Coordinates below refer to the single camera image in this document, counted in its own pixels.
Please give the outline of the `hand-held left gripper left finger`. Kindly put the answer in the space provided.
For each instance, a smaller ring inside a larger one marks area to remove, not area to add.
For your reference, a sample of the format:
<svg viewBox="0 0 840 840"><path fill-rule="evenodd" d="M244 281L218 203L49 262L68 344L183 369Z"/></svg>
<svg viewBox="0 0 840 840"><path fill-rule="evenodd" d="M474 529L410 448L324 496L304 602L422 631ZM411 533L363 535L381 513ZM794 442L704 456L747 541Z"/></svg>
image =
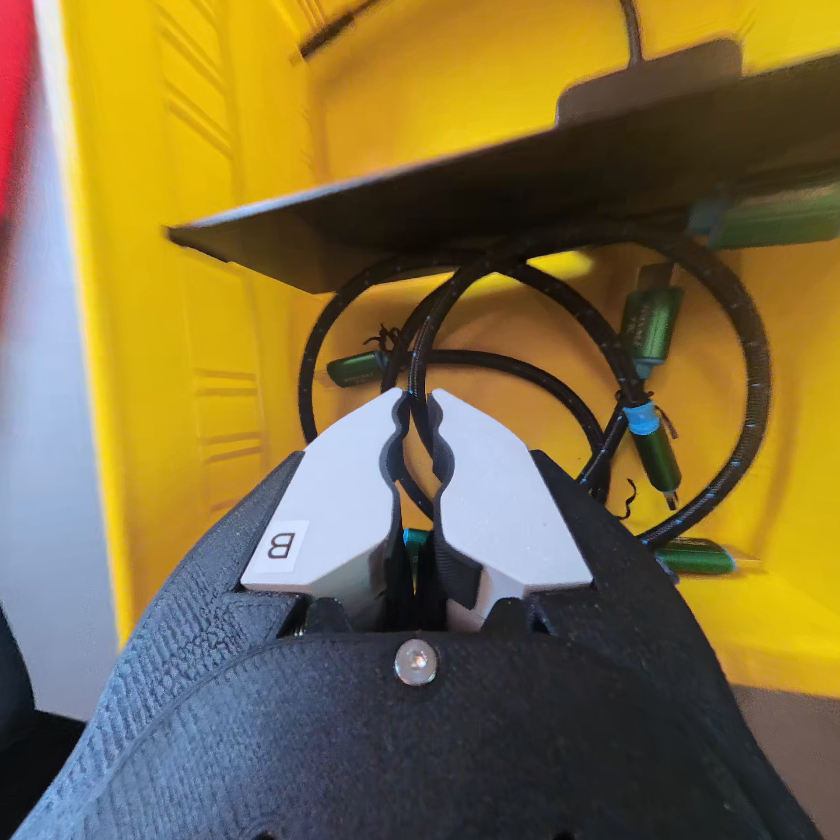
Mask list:
<svg viewBox="0 0 840 840"><path fill-rule="evenodd" d="M355 629L386 625L411 594L396 486L407 423L394 387L305 448L240 579L246 590L329 598Z"/></svg>

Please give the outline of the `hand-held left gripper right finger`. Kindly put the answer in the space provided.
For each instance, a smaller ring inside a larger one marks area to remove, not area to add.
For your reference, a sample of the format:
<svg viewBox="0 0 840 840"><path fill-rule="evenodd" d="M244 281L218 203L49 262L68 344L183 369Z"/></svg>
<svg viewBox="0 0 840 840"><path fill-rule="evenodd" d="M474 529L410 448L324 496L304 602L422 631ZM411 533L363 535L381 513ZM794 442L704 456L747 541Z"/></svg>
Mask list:
<svg viewBox="0 0 840 840"><path fill-rule="evenodd" d="M520 438L441 388L427 407L447 629L480 630L504 599L590 586L584 555Z"/></svg>

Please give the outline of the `yellow plastic bin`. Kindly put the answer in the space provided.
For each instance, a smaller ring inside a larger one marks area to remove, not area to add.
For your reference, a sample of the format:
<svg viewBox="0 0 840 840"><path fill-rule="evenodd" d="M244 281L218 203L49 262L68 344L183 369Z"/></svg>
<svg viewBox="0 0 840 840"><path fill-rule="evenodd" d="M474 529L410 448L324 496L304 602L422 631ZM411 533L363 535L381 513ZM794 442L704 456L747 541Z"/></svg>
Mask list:
<svg viewBox="0 0 840 840"><path fill-rule="evenodd" d="M302 446L312 295L168 241L164 227L548 128L578 80L627 60L615 2L389 2L305 64L340 2L35 2L89 380L117 650L182 556ZM838 2L638 2L662 56L714 36L747 72L838 52ZM760 561L680 590L730 681L838 697L838 241L723 255L762 313L773 411L757 462L691 535ZM737 435L746 384L696 282L652 383L690 498ZM438 346L543 364L606 420L582 329L504 277Z"/></svg>

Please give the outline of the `black flat panel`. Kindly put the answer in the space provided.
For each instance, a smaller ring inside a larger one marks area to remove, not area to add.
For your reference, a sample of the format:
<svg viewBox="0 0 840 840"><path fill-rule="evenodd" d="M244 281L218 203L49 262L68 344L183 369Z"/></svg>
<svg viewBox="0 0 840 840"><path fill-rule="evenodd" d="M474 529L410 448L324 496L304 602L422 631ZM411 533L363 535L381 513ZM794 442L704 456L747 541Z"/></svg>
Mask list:
<svg viewBox="0 0 840 840"><path fill-rule="evenodd" d="M675 227L700 200L838 174L838 52L609 119L168 227L175 245L310 293L388 256L589 217Z"/></svg>

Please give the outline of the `red plastic bin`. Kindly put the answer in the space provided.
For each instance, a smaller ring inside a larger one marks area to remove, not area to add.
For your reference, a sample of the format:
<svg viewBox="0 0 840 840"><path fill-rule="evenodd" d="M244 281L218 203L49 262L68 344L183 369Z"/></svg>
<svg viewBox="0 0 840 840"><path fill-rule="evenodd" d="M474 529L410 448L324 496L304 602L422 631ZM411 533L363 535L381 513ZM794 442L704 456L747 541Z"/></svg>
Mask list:
<svg viewBox="0 0 840 840"><path fill-rule="evenodd" d="M35 68L32 1L1 2L1 219L13 201L21 155L28 91Z"/></svg>

